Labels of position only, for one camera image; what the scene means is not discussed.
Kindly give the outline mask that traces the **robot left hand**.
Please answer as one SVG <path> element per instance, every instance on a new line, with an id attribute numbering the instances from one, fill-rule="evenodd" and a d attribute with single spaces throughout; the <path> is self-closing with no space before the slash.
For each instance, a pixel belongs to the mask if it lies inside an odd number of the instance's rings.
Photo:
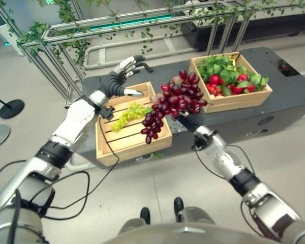
<path id="1" fill-rule="evenodd" d="M 98 90 L 111 98 L 113 96 L 130 96 L 142 97 L 143 93 L 134 89 L 123 87 L 126 79 L 134 75 L 134 70 L 137 64 L 144 61 L 145 57 L 142 55 L 130 56 L 121 61 L 107 76 L 101 81 Z"/>

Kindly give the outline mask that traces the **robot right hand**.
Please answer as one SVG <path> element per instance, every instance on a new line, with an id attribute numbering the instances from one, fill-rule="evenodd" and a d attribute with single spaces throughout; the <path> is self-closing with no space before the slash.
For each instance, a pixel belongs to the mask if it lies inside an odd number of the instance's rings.
<path id="1" fill-rule="evenodd" d="M 181 111 L 177 120 L 192 133 L 195 132 L 200 126 L 204 125 L 204 119 L 200 113 Z"/>

